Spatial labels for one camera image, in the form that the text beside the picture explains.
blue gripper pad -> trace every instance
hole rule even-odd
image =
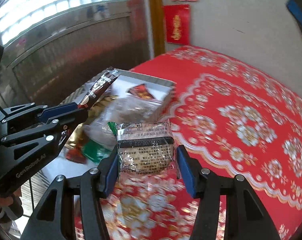
[[[101,171],[98,190],[102,198],[107,198],[113,191],[116,179],[118,178],[118,147],[115,146],[109,157],[99,163]]]
[[[40,122],[47,122],[47,120],[51,117],[66,114],[70,111],[78,109],[78,105],[75,102],[71,102],[65,105],[54,106],[47,109],[44,109],[42,114],[39,116]]]
[[[184,145],[180,145],[176,149],[176,154],[186,191],[191,197],[198,198],[197,184],[199,181],[199,171],[201,171],[202,166],[197,159],[190,158]]]

human hand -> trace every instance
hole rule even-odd
[[[13,194],[15,196],[21,197],[21,188],[17,189]],[[13,204],[12,197],[0,198],[0,208],[10,206],[11,204]]]

table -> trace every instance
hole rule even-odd
[[[289,239],[302,221],[302,99],[248,64],[192,46],[132,71],[176,82],[176,97],[161,117],[172,122],[176,143],[218,175],[243,174],[281,239]],[[187,240],[198,209],[171,175],[128,180],[101,204],[117,240]],[[216,239],[224,228],[221,197]]]

transparent plastic packaging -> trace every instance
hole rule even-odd
[[[109,125],[116,134],[120,175],[124,179],[126,174],[134,177],[177,173],[170,121]]]
[[[143,100],[135,96],[127,96],[111,102],[104,112],[90,125],[84,125],[86,135],[108,150],[113,150],[116,139],[108,126],[108,122],[145,122],[161,105],[156,100]]]

floral tablecloth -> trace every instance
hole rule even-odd
[[[176,82],[161,119],[171,120],[177,144],[218,175],[243,174],[289,239],[302,221],[302,99],[248,64],[191,46],[132,71]],[[119,240],[187,240],[198,209],[169,175],[129,179],[101,203],[110,237]],[[224,227],[221,197],[217,239]]]

